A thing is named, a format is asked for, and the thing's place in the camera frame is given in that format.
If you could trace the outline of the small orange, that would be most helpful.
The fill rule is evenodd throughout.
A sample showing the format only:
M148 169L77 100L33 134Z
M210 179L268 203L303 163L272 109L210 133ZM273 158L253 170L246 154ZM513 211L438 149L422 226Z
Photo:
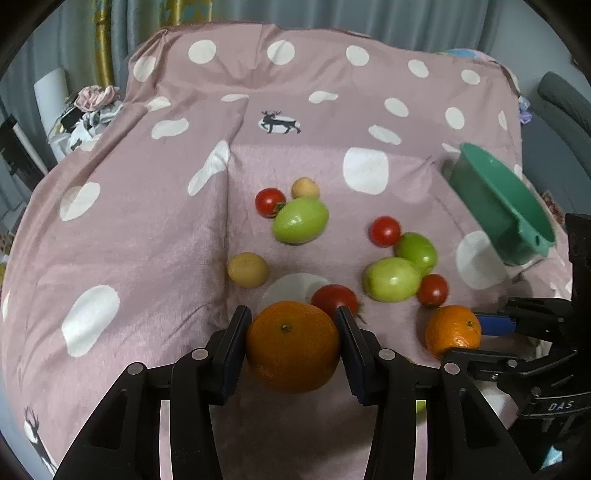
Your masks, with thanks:
M436 359L441 360L451 349L478 349L482 327L477 316L467 307L449 305L436 309L425 329L425 344Z

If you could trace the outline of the large orange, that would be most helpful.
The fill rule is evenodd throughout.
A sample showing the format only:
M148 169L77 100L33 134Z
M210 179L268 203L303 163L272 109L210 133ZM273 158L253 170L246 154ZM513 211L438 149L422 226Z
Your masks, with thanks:
M320 308L296 301L267 306L246 333L253 376L273 391L303 394L322 388L339 364L339 331Z

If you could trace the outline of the red tomato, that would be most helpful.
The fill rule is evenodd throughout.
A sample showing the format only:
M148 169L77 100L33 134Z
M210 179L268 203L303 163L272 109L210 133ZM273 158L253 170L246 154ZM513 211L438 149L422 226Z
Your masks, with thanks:
M332 319L335 318L339 307L347 307L356 319L365 322L362 317L363 303L353 290L339 284L322 286L311 296L311 305L321 309Z
M377 217L369 227L369 237L380 248L393 247L401 238L400 223L391 216Z
M276 188L264 188L256 194L256 212L265 218L276 218L280 209L287 203L283 192Z
M429 274L423 278L420 289L417 292L418 301L428 308L442 306L447 300L449 285L447 280L438 274Z

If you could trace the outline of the green plastic bowl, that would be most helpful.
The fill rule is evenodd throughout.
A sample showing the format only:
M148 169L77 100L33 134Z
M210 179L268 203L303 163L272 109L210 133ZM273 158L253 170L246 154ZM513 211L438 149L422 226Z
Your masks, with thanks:
M556 235L541 203L504 163L465 142L449 177L451 187L488 235L504 263L547 257Z

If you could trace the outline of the tan fruit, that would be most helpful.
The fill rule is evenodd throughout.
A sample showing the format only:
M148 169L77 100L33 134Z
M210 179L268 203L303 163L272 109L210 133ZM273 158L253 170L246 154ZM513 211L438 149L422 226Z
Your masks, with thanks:
M298 198L312 198L318 199L321 194L320 187L314 180L308 177L301 177L294 181L291 185L291 196L294 199Z
M242 252L229 259L228 276L243 288L259 288L269 279L270 267L262 256Z

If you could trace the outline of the large green fruit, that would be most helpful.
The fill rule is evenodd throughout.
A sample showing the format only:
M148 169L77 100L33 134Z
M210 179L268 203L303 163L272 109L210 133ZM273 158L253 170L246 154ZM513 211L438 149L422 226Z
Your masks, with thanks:
M276 240L298 245L318 238L329 222L329 210L322 201L301 197L288 202L271 225Z

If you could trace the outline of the grey sofa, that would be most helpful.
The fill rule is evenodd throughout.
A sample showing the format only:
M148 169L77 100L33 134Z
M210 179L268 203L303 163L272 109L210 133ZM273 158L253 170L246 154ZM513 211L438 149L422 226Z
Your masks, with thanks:
M522 127L525 176L555 213L590 212L590 101L546 73Z

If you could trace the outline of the pink polka dot blanket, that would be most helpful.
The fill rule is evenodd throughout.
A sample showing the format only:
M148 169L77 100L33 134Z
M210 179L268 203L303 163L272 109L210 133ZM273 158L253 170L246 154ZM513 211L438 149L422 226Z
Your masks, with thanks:
M34 190L8 260L1 376L43 476L128 364L178 360L238 305L307 302L325 284L361 293L363 270L390 254L368 236L379 216L433 242L454 304L569 296L564 234L509 267L450 187L465 142L523 179L516 88L493 60L253 23L144 42L122 110ZM291 245L254 201L264 188L293 201L301 177L329 222ZM270 267L259 288L228 276L242 252Z

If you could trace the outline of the pile of clothes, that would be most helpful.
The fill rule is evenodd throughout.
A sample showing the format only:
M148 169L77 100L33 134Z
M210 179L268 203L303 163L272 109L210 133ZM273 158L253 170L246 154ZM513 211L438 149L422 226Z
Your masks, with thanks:
M91 85L69 97L47 134L56 155L66 156L97 139L114 120L123 103L119 88Z

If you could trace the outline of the white paper roll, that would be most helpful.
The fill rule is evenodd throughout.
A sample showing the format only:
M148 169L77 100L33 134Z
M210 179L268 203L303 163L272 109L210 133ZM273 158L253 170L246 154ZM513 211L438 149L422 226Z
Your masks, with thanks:
M58 67L40 78L34 84L34 94L45 140L50 146L56 162L59 163L65 155L53 137L56 135L57 120L61 117L69 97L64 69Z

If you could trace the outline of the yellow patterned curtain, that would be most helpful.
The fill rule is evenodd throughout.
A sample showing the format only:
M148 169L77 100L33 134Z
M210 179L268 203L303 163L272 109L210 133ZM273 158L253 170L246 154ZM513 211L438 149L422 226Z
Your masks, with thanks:
M95 71L102 86L126 86L136 48L162 28L212 20L213 2L185 0L93 1Z

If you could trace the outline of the grey curtain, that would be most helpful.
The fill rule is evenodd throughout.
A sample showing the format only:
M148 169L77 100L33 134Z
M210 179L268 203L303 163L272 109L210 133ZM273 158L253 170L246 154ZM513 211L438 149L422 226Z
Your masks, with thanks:
M63 2L14 50L1 77L2 113L37 122L34 84L58 67L68 90L98 83L92 2ZM411 50L472 47L501 60L507 58L504 41L509 49L537 41L538 29L547 25L526 1L213 1L211 21L336 28Z

